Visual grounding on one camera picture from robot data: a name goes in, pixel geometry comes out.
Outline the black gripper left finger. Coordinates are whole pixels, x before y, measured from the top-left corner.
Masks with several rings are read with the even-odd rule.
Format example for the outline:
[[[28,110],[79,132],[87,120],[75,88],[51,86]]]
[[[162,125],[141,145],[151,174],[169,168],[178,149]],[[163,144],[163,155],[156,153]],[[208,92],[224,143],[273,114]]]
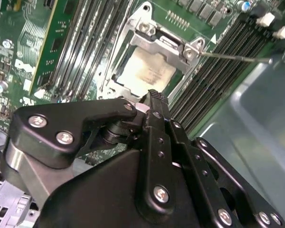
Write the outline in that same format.
[[[150,90],[136,104],[117,98],[19,108],[3,157],[42,211],[60,186],[109,159],[156,152],[165,165],[151,175],[153,194],[174,209],[171,140],[159,95]]]

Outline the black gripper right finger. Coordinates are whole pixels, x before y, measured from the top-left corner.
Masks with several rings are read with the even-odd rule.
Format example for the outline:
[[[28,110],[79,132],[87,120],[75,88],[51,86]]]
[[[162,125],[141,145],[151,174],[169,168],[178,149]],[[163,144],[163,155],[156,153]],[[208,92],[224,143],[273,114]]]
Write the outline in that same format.
[[[279,212],[203,138],[191,141],[171,118],[168,99],[159,95],[168,121],[172,153],[181,165],[202,228],[285,228]]]

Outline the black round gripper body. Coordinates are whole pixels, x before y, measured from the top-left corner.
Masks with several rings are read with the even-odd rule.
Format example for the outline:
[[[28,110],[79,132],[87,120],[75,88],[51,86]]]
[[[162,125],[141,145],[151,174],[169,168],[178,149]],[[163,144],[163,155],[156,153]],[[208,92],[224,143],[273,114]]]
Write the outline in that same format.
[[[165,161],[131,150],[60,186],[47,199],[38,228],[178,228],[178,209],[154,194],[151,175]]]

